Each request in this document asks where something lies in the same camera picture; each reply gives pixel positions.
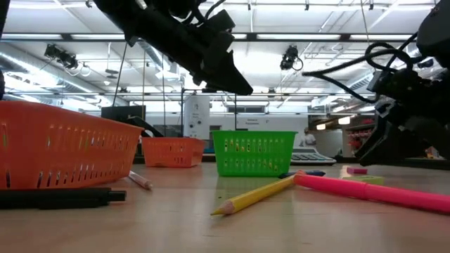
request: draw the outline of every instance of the green basket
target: green basket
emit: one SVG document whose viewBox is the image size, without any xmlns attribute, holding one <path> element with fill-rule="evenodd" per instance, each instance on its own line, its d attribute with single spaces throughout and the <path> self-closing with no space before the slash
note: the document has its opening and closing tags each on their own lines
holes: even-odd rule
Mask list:
<svg viewBox="0 0 450 253">
<path fill-rule="evenodd" d="M 294 131 L 213 131 L 220 176 L 280 176 L 287 173 Z"/>
</svg>

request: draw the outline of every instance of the table surface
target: table surface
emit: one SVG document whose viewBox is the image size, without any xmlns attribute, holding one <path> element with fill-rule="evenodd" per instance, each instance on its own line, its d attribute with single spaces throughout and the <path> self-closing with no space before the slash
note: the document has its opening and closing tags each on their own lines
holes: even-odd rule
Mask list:
<svg viewBox="0 0 450 253">
<path fill-rule="evenodd" d="M 347 176 L 346 166 L 320 169 Z M 221 178 L 214 163 L 133 171 L 152 180 L 107 186 L 127 201 L 97 209 L 0 211 L 2 252 L 448 252 L 450 217 L 294 186 L 231 216 L 209 213 L 227 198 L 276 179 Z M 372 166 L 386 186 L 450 195 L 450 172 Z"/>
</svg>

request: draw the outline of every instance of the pink marker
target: pink marker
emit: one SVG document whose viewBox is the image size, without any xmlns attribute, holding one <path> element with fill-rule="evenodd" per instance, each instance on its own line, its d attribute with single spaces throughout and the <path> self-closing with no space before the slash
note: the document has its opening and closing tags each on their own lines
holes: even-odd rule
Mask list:
<svg viewBox="0 0 450 253">
<path fill-rule="evenodd" d="M 429 211 L 450 213 L 450 196 L 422 193 L 387 186 L 376 186 L 364 182 L 330 179 L 320 176 L 296 174 L 294 183 L 299 186 L 326 193 L 375 200 Z"/>
<path fill-rule="evenodd" d="M 350 174 L 367 174 L 367 169 L 348 167 L 347 168 L 347 173 L 350 173 Z"/>
</svg>

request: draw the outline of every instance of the orange basket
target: orange basket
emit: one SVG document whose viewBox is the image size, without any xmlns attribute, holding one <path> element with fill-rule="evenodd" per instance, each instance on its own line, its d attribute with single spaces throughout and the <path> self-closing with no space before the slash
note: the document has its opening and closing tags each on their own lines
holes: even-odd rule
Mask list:
<svg viewBox="0 0 450 253">
<path fill-rule="evenodd" d="M 196 138 L 142 138 L 147 167 L 194 167 L 202 162 L 204 147 Z"/>
<path fill-rule="evenodd" d="M 50 105 L 0 102 L 0 189 L 78 188 L 128 176 L 142 129 Z"/>
</svg>

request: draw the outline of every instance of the person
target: person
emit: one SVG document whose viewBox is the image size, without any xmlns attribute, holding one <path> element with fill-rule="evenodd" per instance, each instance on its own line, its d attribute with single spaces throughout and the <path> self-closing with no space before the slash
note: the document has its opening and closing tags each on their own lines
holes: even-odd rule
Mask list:
<svg viewBox="0 0 450 253">
<path fill-rule="evenodd" d="M 300 147 L 316 147 L 316 138 L 314 138 L 314 135 L 309 133 L 309 129 L 304 129 L 304 136 L 302 137 L 302 140 L 300 141 Z"/>
</svg>

